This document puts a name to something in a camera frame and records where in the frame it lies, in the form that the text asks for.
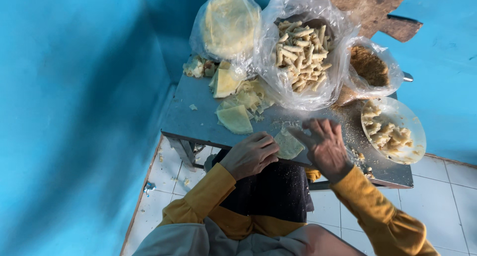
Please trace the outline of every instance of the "metal table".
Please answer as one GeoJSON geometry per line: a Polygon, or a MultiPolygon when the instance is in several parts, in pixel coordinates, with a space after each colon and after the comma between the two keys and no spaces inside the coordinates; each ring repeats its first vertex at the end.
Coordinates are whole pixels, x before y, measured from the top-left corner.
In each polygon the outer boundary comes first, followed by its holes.
{"type": "MultiPolygon", "coordinates": [[[[217,125],[218,119],[214,112],[222,99],[217,100],[212,97],[209,92],[209,82],[209,77],[194,78],[183,75],[161,129],[162,134],[169,139],[183,160],[183,165],[191,171],[195,171],[195,167],[203,167],[194,163],[196,143],[230,149],[246,137],[233,134],[224,126],[217,125]],[[189,107],[191,104],[194,104],[197,110],[191,110],[189,107]]],[[[254,132],[266,131],[275,136],[282,125],[300,125],[301,121],[307,118],[329,118],[339,121],[343,128],[345,145],[363,153],[366,166],[372,167],[375,179],[370,180],[373,184],[389,188],[413,188],[410,165],[398,164],[385,159],[368,142],[361,127],[362,106],[363,103],[358,102],[343,108],[298,111],[274,105],[262,114],[265,120],[255,122],[252,119],[251,123],[254,132]]],[[[281,159],[281,161],[309,166],[310,161],[306,158],[307,152],[308,150],[305,149],[293,160],[281,159]]],[[[310,190],[328,189],[328,183],[328,181],[312,183],[310,190]]]]}

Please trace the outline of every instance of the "right hand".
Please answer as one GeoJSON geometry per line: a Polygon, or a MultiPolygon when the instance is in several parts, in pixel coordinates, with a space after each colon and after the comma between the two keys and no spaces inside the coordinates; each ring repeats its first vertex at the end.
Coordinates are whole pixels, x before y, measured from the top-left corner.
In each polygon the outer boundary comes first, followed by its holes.
{"type": "Polygon", "coordinates": [[[344,148],[341,125],[329,119],[304,121],[303,129],[309,129],[311,136],[305,132],[289,128],[289,132],[308,148],[308,159],[331,183],[337,183],[346,176],[353,165],[344,148]]]}
{"type": "Polygon", "coordinates": [[[271,162],[277,162],[273,155],[280,147],[266,132],[257,132],[237,143],[220,161],[236,181],[259,174],[271,162]]]}

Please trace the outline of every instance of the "black skirt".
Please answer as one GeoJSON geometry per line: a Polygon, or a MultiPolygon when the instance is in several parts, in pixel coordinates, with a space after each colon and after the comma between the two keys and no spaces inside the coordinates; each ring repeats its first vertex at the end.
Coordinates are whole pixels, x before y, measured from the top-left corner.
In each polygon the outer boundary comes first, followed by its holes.
{"type": "MultiPolygon", "coordinates": [[[[220,150],[212,166],[228,152],[220,150]]],[[[261,173],[238,180],[235,187],[220,206],[240,215],[306,222],[306,213],[314,210],[305,169],[299,166],[274,162],[261,173]]]]}

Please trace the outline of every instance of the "blue wall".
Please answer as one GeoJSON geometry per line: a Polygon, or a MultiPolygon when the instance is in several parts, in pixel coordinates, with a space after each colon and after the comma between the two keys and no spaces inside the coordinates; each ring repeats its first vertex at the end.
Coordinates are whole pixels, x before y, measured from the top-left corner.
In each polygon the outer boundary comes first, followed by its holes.
{"type": "MultiPolygon", "coordinates": [[[[0,255],[119,255],[205,1],[0,0],[0,255]]],[[[477,163],[470,2],[405,0],[416,37],[373,39],[428,152],[477,163]]]]}
{"type": "Polygon", "coordinates": [[[378,32],[403,71],[414,76],[398,99],[421,120],[427,152],[477,164],[477,12],[475,0],[404,0],[393,12],[423,22],[400,43],[378,32]]]}
{"type": "Polygon", "coordinates": [[[0,255],[119,255],[174,91],[144,1],[0,0],[0,46],[0,255]]]}

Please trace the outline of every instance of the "plate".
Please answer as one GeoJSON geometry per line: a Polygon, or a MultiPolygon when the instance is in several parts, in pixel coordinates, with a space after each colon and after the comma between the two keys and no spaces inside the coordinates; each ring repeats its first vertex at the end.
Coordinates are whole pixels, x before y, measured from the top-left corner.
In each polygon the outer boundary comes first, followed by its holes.
{"type": "Polygon", "coordinates": [[[373,100],[368,100],[361,110],[361,126],[364,130],[366,137],[371,145],[378,150],[385,158],[399,163],[399,164],[412,164],[422,159],[426,153],[426,134],[422,127],[419,118],[405,106],[402,102],[389,98],[380,97],[373,100]],[[363,122],[362,112],[365,107],[374,104],[381,109],[381,114],[374,119],[384,121],[383,125],[393,123],[400,128],[408,128],[411,131],[411,139],[414,141],[413,147],[403,147],[399,149],[399,152],[387,153],[386,150],[380,149],[373,141],[366,131],[366,126],[363,122]]]}

